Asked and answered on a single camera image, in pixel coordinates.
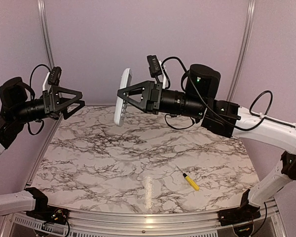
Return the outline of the yellow handled screwdriver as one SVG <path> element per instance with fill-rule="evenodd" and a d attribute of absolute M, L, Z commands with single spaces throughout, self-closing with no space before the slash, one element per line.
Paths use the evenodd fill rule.
<path fill-rule="evenodd" d="M 185 178 L 185 180 L 189 183 L 189 185 L 195 190 L 195 191 L 199 191 L 200 188 L 199 186 L 195 183 L 194 180 L 192 180 L 185 172 L 183 172 L 178 166 L 177 166 L 178 170 L 182 173 L 183 177 Z"/>

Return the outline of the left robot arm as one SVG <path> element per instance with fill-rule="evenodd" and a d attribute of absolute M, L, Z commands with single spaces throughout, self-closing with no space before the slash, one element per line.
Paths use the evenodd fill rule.
<path fill-rule="evenodd" d="M 28 95 L 34 96 L 35 93 L 21 77 L 12 78 L 0 87 L 0 155 L 10 147 L 26 124 L 43 122 L 46 118 L 68 119 L 85 105 L 81 92 L 59 87 L 57 83 L 51 83 L 49 89 L 44 89 L 39 99 L 28 100 Z M 48 205 L 47 196 L 37 188 L 0 195 L 0 216 L 21 211 L 30 217 L 63 225 L 68 215 L 67 211 Z"/>

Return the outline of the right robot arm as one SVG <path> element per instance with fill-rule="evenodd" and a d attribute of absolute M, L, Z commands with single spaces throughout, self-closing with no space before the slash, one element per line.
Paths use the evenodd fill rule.
<path fill-rule="evenodd" d="M 245 221 L 286 184 L 296 180 L 296 123 L 289 123 L 250 108 L 216 100 L 221 75 L 212 68 L 192 64 L 184 70 L 183 91 L 170 90 L 164 65 L 151 66 L 152 80 L 131 84 L 132 72 L 125 69 L 117 92 L 114 122 L 122 126 L 128 104 L 144 113 L 185 116 L 213 134 L 226 138 L 249 138 L 283 149 L 280 161 L 258 184 L 244 192 L 234 216 Z"/>

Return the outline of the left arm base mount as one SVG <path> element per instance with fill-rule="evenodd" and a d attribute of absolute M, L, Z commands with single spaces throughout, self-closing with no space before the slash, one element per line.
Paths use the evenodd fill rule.
<path fill-rule="evenodd" d="M 25 191 L 29 192 L 35 200 L 34 210 L 26 211 L 26 215 L 44 221 L 43 225 L 54 223 L 67 226 L 66 234 L 63 236 L 68 237 L 70 233 L 69 210 L 48 205 L 48 197 L 37 188 L 30 187 Z"/>

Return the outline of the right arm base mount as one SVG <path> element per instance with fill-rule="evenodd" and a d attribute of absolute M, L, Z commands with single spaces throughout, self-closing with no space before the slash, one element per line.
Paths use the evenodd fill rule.
<path fill-rule="evenodd" d="M 261 217 L 260 208 L 249 204 L 249 192 L 247 189 L 241 198 L 241 203 L 238 207 L 223 209 L 218 211 L 218 218 L 221 226 L 235 225 L 244 222 L 240 226 L 233 227 L 233 231 L 237 237 L 253 237 L 264 226 L 267 219 L 267 206 L 264 202 L 265 217 L 260 227 L 254 230 L 254 220 Z"/>

